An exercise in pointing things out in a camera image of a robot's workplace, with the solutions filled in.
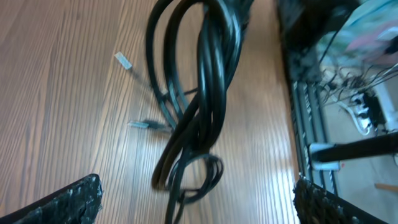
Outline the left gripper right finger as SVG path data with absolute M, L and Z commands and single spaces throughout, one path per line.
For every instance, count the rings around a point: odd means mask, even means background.
M 383 224 L 379 218 L 365 212 L 335 194 L 299 178 L 294 192 L 294 207 L 304 224 Z

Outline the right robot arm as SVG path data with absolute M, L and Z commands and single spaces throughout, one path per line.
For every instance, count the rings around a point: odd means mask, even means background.
M 309 161 L 315 170 L 339 170 L 339 161 L 389 154 L 397 154 L 397 132 L 346 144 L 309 145 Z

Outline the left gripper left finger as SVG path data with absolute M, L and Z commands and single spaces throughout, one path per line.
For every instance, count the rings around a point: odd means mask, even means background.
M 98 174 L 89 174 L 74 183 L 1 217 L 1 224 L 92 224 L 101 209 L 103 189 Z

